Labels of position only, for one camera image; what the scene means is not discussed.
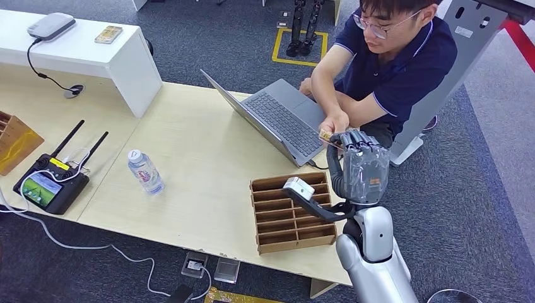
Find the person's right hand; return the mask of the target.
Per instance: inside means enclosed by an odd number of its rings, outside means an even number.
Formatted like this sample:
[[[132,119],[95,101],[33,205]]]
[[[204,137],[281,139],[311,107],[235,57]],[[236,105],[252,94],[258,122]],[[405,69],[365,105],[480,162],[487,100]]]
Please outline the person's right hand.
[[[326,118],[321,122],[319,126],[320,131],[326,131],[329,133],[343,133],[350,125],[350,120],[343,110],[337,109],[332,113],[327,114]]]

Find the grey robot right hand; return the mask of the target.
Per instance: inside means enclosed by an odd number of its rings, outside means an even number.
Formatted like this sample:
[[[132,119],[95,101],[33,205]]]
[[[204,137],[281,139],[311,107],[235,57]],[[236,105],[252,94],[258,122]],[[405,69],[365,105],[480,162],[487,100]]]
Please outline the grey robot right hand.
[[[379,203],[388,184],[389,151],[375,137],[355,129],[333,134],[327,164],[340,198],[360,206]]]

